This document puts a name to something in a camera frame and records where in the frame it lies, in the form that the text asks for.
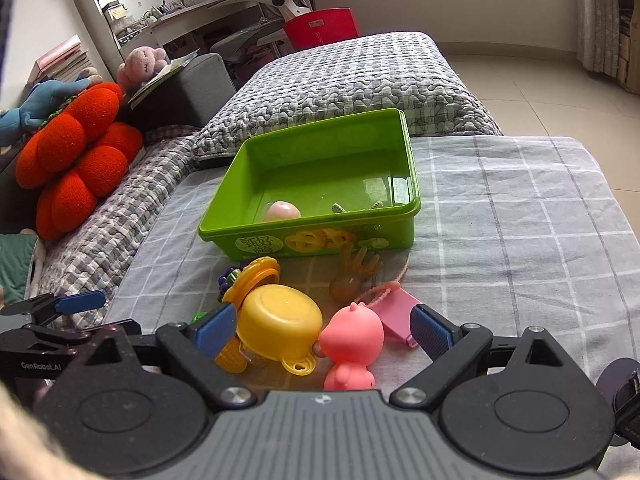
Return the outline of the purple toy grape bunch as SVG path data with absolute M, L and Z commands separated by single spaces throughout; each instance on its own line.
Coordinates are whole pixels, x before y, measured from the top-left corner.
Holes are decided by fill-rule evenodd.
M 222 301 L 224 295 L 234 282 L 238 279 L 242 272 L 242 268 L 240 266 L 229 266 L 224 273 L 218 278 L 218 300 Z

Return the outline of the yellow plastic toy pot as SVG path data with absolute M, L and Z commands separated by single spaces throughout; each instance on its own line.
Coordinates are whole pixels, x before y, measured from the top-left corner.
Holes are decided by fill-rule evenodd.
M 278 362 L 295 376 L 308 376 L 317 366 L 312 347 L 322 330 L 318 304 L 299 290 L 262 285 L 242 301 L 236 334 L 254 356 Z

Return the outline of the pink rubber duck toy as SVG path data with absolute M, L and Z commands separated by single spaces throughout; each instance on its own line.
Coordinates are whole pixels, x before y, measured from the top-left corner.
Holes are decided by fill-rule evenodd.
M 369 307 L 352 302 L 338 310 L 319 336 L 320 349 L 333 363 L 323 388 L 374 389 L 369 366 L 380 356 L 383 344 L 383 324 Z

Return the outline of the orange toy pumpkin half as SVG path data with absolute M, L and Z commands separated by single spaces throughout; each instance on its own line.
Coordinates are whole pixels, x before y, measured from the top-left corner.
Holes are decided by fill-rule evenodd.
M 256 287 L 280 282 L 280 264 L 272 257 L 259 257 L 244 266 L 239 276 L 222 296 L 223 302 L 233 304 L 236 310 Z

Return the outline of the yellow toy corn cob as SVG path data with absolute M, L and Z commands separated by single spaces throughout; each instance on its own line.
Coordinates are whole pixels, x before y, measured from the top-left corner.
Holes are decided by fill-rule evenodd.
M 241 352 L 241 341 L 232 337 L 214 359 L 215 364 L 230 374 L 242 374 L 248 367 L 247 358 Z

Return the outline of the brown translucent hand toy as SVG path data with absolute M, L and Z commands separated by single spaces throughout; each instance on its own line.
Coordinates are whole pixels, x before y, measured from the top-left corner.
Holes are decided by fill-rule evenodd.
M 350 304 L 362 291 L 362 286 L 378 273 L 381 257 L 373 254 L 368 257 L 368 248 L 360 247 L 354 251 L 354 244 L 345 243 L 340 250 L 341 266 L 329 284 L 329 294 L 340 304 Z

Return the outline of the red flower-shaped cushion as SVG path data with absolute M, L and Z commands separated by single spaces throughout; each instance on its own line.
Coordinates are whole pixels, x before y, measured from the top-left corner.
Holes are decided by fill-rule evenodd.
M 67 98 L 17 156 L 17 184 L 41 191 L 36 231 L 45 240 L 81 226 L 141 152 L 140 131 L 116 119 L 121 105 L 118 84 L 93 84 Z

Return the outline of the pink toy egg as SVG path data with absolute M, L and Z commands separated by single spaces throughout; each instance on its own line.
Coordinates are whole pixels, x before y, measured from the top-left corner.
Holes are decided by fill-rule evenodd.
M 262 220 L 269 222 L 298 219 L 299 217 L 300 211 L 294 204 L 285 200 L 276 200 L 267 207 Z

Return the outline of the beige toy in box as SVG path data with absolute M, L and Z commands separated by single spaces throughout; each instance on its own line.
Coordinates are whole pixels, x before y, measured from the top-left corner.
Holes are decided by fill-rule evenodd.
M 380 209 L 383 206 L 384 206 L 384 203 L 382 202 L 382 200 L 376 200 L 375 202 L 367 206 L 364 206 L 363 204 L 356 204 L 353 207 L 352 206 L 345 207 L 340 203 L 333 203 L 331 206 L 331 210 L 334 214 L 348 214 L 349 212 Z

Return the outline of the blue plush toy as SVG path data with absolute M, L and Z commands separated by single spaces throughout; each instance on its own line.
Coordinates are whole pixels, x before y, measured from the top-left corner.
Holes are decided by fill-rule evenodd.
M 102 81 L 103 78 L 100 75 L 91 75 L 71 82 L 47 80 L 35 84 L 20 107 L 1 113 L 2 148 L 15 144 L 24 133 L 37 131 L 64 101 Z

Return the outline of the stack of books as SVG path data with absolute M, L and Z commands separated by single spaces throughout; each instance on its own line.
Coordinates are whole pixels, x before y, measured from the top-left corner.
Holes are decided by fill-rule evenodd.
M 35 60 L 27 84 L 32 86 L 50 79 L 63 82 L 76 80 L 84 70 L 92 70 L 88 51 L 78 35 L 71 36 Z

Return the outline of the pink plush toy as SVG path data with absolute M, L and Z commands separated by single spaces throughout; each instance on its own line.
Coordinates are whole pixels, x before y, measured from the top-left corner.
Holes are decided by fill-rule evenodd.
M 123 92 L 134 93 L 167 65 L 168 57 L 164 49 L 138 47 L 119 65 L 116 80 Z

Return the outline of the red plastic chair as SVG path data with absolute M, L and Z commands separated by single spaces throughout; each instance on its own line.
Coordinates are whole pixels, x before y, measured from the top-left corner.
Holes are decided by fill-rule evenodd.
M 351 40 L 360 36 L 349 8 L 329 8 L 299 15 L 284 23 L 283 30 L 296 51 Z

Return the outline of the beige curtain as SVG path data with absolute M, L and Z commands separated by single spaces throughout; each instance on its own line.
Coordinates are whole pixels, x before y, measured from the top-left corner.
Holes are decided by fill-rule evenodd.
M 577 0 L 577 58 L 588 72 L 615 78 L 620 48 L 618 0 Z

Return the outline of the white office chair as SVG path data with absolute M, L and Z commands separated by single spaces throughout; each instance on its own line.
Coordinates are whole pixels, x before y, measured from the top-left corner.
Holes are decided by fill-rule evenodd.
M 235 3 L 266 6 L 273 16 L 263 16 L 258 22 L 234 32 L 209 48 L 210 53 L 219 54 L 227 61 L 233 61 L 249 47 L 267 47 L 273 50 L 275 55 L 279 55 L 280 44 L 288 41 L 283 29 L 284 24 L 316 8 L 314 0 L 217 0 L 210 6 L 230 6 Z

